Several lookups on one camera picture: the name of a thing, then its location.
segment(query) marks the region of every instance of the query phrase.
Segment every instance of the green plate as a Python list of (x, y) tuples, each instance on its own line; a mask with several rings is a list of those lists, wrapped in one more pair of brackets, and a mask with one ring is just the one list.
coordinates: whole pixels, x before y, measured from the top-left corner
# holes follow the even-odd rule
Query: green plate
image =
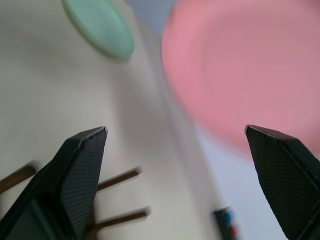
[(110, 0), (63, 0), (81, 34), (107, 55), (128, 58), (135, 49), (130, 27)]

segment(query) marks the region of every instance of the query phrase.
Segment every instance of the white floor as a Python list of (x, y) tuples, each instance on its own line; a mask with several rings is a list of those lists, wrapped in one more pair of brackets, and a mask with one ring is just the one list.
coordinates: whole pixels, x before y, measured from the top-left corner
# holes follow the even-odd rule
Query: white floor
[[(66, 138), (107, 126), (100, 180), (136, 166), (143, 173), (97, 195), (98, 219), (145, 206), (152, 214), (100, 239), (204, 240), (134, 15), (117, 5), (136, 40), (122, 62), (95, 51), (59, 0), (0, 1), (0, 178), (33, 160), (42, 167)], [(26, 184), (1, 196), (2, 213)]]

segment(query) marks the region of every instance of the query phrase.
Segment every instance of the pink bowl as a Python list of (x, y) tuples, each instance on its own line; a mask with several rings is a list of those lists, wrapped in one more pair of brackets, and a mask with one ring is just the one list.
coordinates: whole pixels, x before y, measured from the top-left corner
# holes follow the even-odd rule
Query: pink bowl
[(286, 0), (180, 1), (162, 39), (169, 83), (186, 112), (248, 150), (245, 125), (320, 153), (320, 18)]

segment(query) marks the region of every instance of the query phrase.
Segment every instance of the textured black surface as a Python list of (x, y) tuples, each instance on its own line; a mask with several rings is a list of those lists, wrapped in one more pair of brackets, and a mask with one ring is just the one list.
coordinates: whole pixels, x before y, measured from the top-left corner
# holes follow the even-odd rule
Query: textured black surface
[(262, 132), (250, 127), (246, 130), (259, 183), (284, 234), (295, 240), (319, 202), (318, 188), (283, 145), (282, 140), (296, 138), (261, 129)]
[(60, 188), (60, 200), (78, 238), (93, 212), (106, 138), (103, 130), (82, 142)]

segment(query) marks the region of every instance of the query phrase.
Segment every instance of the mint green dish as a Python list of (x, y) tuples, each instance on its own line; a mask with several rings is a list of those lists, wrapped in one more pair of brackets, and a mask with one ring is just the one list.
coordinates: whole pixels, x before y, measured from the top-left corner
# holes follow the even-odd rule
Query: mint green dish
[(110, 0), (63, 0), (81, 34), (107, 55), (128, 58), (135, 49), (130, 27)]

